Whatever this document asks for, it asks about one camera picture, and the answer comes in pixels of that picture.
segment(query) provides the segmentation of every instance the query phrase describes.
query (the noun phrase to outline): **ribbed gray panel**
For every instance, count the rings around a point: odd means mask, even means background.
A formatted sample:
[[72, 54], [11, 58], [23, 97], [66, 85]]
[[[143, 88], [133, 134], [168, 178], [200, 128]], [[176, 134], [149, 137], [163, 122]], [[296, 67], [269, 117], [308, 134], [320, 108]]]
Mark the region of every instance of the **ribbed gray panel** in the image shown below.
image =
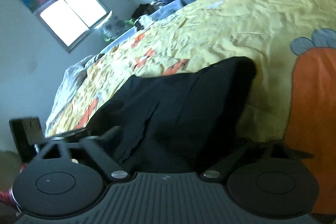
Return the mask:
[[94, 208], [72, 218], [36, 219], [23, 215], [17, 224], [317, 224], [308, 215], [269, 220], [245, 212], [220, 184], [196, 174], [143, 174], [114, 184]]

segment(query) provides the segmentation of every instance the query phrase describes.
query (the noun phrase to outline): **bed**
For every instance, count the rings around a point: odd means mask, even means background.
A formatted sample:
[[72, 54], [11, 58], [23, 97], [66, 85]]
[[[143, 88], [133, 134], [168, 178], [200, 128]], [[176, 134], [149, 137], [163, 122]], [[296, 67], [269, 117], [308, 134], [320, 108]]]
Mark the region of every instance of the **bed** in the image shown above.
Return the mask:
[[237, 134], [255, 141], [284, 137], [314, 154], [303, 160], [320, 182], [314, 211], [336, 214], [335, 13], [336, 0], [197, 0], [110, 47], [46, 134], [85, 127], [131, 75], [196, 72], [247, 56], [257, 76]]

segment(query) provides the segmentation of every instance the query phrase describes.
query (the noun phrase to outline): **black clothing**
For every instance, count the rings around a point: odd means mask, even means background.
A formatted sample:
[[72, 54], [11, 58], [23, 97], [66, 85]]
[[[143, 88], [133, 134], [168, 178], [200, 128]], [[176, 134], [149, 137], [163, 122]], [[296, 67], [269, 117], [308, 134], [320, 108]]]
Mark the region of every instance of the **black clothing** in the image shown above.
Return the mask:
[[107, 152], [129, 173], [202, 172], [233, 145], [255, 74], [252, 60], [232, 57], [196, 73], [132, 75], [87, 129], [122, 127]]
[[139, 7], [135, 9], [132, 19], [137, 20], [139, 17], [143, 15], [151, 15], [155, 11], [156, 9], [150, 4], [140, 4]]

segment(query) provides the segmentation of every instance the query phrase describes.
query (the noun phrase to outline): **black plastic device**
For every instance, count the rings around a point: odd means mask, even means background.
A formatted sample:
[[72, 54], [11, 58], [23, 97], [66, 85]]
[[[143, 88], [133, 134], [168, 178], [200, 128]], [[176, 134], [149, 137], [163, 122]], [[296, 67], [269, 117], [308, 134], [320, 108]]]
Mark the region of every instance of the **black plastic device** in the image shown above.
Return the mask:
[[108, 146], [48, 142], [14, 182], [16, 223], [317, 223], [318, 183], [281, 142], [249, 141], [202, 174], [128, 174]]

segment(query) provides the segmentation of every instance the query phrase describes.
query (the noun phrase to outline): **black jacket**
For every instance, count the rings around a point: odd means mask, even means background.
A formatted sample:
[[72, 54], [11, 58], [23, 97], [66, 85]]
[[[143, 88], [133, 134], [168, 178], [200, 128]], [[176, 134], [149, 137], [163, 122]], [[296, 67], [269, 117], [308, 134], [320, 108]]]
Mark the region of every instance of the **black jacket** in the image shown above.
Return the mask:
[[232, 146], [255, 73], [252, 60], [232, 57], [196, 73], [132, 75], [87, 128], [122, 127], [108, 153], [129, 173], [202, 172]]

